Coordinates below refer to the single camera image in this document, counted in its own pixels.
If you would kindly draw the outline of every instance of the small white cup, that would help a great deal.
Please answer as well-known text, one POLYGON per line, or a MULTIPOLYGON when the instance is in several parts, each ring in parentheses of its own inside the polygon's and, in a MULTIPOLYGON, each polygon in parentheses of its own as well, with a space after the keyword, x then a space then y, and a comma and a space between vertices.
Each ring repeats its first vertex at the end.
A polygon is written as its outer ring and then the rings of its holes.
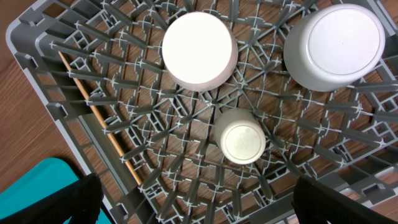
POLYGON ((225 111, 216 121, 214 137, 225 157, 236 164, 250 164, 260 158, 266 148, 266 136, 244 109, 225 111))
POLYGON ((162 56, 177 84, 192 91, 207 91, 231 76, 238 62, 238 45, 217 17, 191 12, 167 29, 162 56))
POLYGON ((354 4, 322 9, 293 27, 286 37, 284 61, 300 85, 332 91, 369 73, 386 42, 380 20, 354 4))

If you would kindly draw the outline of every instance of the black object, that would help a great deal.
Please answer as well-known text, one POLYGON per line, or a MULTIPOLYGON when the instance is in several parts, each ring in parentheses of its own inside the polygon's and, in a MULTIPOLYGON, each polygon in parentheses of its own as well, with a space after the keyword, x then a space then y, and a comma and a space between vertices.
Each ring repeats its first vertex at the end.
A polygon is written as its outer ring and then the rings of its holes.
POLYGON ((101 211, 103 191, 97 174, 64 187, 33 205, 10 215, 0 224, 8 223, 95 223, 101 211))
POLYGON ((307 176, 298 179, 293 207, 300 224, 396 224, 307 176))

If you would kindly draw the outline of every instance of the ceramic cup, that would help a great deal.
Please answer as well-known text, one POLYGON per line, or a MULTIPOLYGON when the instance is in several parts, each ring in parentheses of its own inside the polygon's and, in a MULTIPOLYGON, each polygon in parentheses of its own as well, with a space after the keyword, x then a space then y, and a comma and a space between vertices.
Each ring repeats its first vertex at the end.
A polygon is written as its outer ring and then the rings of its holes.
POLYGON ((207 91, 231 76, 238 61, 238 45, 217 17, 191 12, 167 29, 162 56, 177 84, 192 91, 207 91))
POLYGON ((230 109, 215 122, 214 137, 225 157, 237 164, 250 164, 264 153, 266 136, 248 110, 230 109))
POLYGON ((337 4, 304 17, 284 44, 284 61, 300 85, 332 91, 369 73, 386 38, 379 19, 354 4, 337 4))

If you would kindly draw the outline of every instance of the wooden dowel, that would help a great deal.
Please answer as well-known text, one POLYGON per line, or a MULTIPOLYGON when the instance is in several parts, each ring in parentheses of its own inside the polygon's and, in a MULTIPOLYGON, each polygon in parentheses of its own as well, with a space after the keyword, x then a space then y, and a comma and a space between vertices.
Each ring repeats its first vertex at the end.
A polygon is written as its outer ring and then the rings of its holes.
MULTIPOLYGON (((66 68, 68 69, 68 71, 71 71, 71 67, 69 65, 69 63, 67 62, 65 56, 63 56, 62 52, 58 52, 61 56, 62 62, 63 64, 66 66, 66 68)), ((83 87, 83 85, 81 84, 80 80, 77 78, 73 78, 73 81, 75 81, 77 87, 79 88, 81 94, 83 95, 83 97, 88 100, 88 98, 90 97, 89 94, 87 93, 87 91, 85 90, 85 88, 83 87)), ((90 106, 91 110, 93 111, 94 115, 97 117, 98 122, 101 124, 102 128, 106 128, 106 123, 104 118, 101 116, 100 111, 98 111, 97 107, 95 106, 90 106)), ((117 152, 119 153, 119 156, 123 156, 124 152, 122 150, 122 148, 120 147, 118 141, 116 140, 116 138, 114 137, 114 135, 112 133, 107 134, 107 136, 109 137, 109 140, 111 140, 114 148, 117 150, 117 152)), ((132 174, 132 176, 134 177, 134 179, 136 180, 138 185, 141 185, 141 180, 139 178, 139 176, 137 175, 137 172, 134 170, 132 164, 130 163, 130 161, 126 161, 125 162, 127 165, 127 168, 129 169, 130 173, 132 174)))

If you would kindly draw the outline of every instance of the large white cup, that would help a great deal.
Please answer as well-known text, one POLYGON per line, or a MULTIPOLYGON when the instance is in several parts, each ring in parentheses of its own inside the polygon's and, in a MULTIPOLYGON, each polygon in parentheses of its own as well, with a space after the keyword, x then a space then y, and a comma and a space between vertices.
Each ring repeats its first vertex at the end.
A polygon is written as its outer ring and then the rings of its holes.
POLYGON ((304 17, 289 32, 284 61, 300 85, 332 91, 369 73, 386 38, 379 19, 364 7, 337 4, 304 17))
POLYGON ((236 164, 249 164, 260 158, 266 136, 248 110, 230 109, 215 122, 214 137, 225 157, 236 164))
POLYGON ((162 56, 176 83, 188 90, 207 91, 231 76, 238 62, 238 45, 217 17, 191 12, 167 29, 162 56))

